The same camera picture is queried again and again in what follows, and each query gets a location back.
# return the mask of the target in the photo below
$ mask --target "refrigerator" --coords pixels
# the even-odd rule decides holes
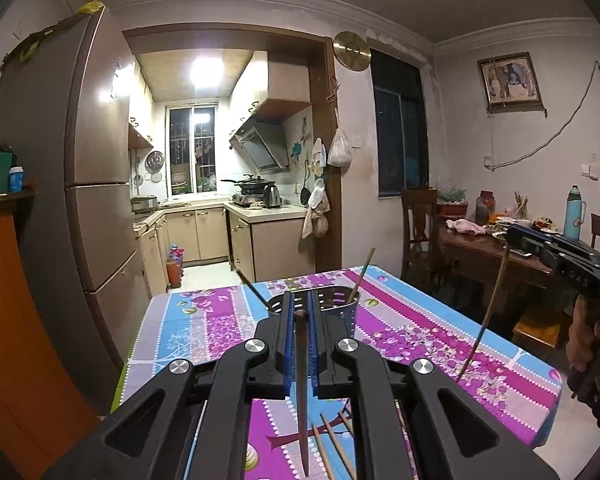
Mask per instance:
[[[62,364],[99,413],[110,409],[150,299],[129,203],[129,98],[115,83],[133,63],[103,8],[63,20],[0,79],[0,139],[25,180],[36,180],[18,234],[29,290]],[[0,308],[17,314],[17,305]]]

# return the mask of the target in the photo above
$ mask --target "tablecloth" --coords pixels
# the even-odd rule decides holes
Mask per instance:
[[[353,286],[360,267],[255,284],[270,298],[285,290],[323,285]],[[128,399],[175,358],[193,364],[218,359],[231,346],[253,336],[265,307],[245,286],[161,294],[152,299],[122,373],[114,407]],[[360,285],[356,338],[384,357],[408,363],[427,356],[456,375],[479,325],[448,306],[370,266]],[[522,442],[531,444],[557,404],[558,370],[487,331],[461,386]],[[342,447],[354,456],[353,440],[338,420],[345,400],[310,399],[309,419],[338,480],[349,479],[326,433],[320,414],[330,421]],[[246,457],[246,480],[304,478],[298,446],[295,387],[286,400],[254,400]],[[326,478],[314,437],[310,438],[311,479]]]

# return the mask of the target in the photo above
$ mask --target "green cup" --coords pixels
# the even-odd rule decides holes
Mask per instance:
[[[9,170],[12,156],[11,153],[0,152],[0,194],[9,192]]]

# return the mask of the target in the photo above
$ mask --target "wooden door frame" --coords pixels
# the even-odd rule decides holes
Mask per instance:
[[[336,100],[327,101],[335,87],[332,39],[285,28],[241,23],[168,23],[124,30],[134,56],[188,48],[238,48],[265,50],[281,56],[305,59],[309,67],[314,137],[331,145],[336,131]],[[331,210],[329,230],[316,240],[317,272],[342,267],[342,183],[340,168],[327,166],[326,190]]]

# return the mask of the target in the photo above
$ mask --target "metal screw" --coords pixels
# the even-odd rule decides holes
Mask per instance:
[[[338,348],[343,352],[353,352],[358,348],[358,342],[355,339],[346,337],[338,341]]]
[[[433,371],[433,363],[428,359],[418,359],[414,362],[413,369],[419,374],[429,374]]]
[[[171,361],[169,363],[169,371],[172,374],[183,374],[187,370],[189,370],[189,361],[184,359],[176,359],[175,361]]]
[[[249,339],[244,344],[244,347],[247,349],[247,352],[253,353],[262,352],[265,346],[266,345],[264,344],[264,341],[262,339]]]

